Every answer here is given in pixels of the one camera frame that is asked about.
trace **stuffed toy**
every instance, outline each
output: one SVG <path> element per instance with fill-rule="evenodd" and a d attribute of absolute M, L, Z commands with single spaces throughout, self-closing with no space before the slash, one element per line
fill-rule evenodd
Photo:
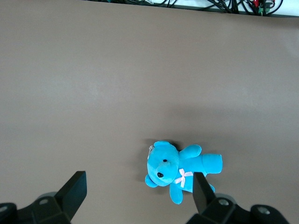
<path fill-rule="evenodd" d="M 222 156 L 200 155 L 201 147 L 190 145 L 178 151 L 167 141 L 157 141 L 149 148 L 148 174 L 145 183 L 152 188 L 169 185 L 169 192 L 175 204 L 183 201 L 183 190 L 192 193 L 193 173 L 218 174 L 222 171 Z"/>

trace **bow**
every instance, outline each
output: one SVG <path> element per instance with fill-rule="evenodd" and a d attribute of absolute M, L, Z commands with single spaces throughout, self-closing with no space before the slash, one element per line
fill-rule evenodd
<path fill-rule="evenodd" d="M 184 171 L 184 169 L 180 169 L 178 170 L 179 173 L 182 175 L 182 177 L 175 179 L 175 183 L 180 183 L 181 182 L 181 187 L 183 188 L 186 182 L 185 176 L 193 176 L 192 172 L 186 172 Z"/>

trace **screw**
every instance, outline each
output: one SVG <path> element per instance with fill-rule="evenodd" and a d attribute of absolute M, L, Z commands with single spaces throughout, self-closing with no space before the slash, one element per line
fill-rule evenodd
<path fill-rule="evenodd" d="M 228 206 L 228 205 L 229 205 L 228 201 L 225 200 L 225 199 L 220 199 L 220 200 L 219 200 L 219 203 L 220 203 L 221 205 L 224 205 L 224 206 Z"/>
<path fill-rule="evenodd" d="M 0 208 L 0 212 L 5 211 L 6 209 L 8 209 L 8 207 L 7 206 L 3 206 L 3 207 Z"/>
<path fill-rule="evenodd" d="M 270 214 L 270 211 L 268 209 L 266 209 L 265 207 L 258 207 L 257 210 L 265 215 Z"/>

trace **gray table surface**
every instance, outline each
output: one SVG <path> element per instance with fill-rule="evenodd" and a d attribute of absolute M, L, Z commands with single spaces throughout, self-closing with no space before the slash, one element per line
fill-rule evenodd
<path fill-rule="evenodd" d="M 299 19 L 73 0 L 0 1 L 0 202 L 86 170 L 74 224 L 183 224 L 144 183 L 156 140 L 223 155 L 208 176 L 299 221 Z"/>

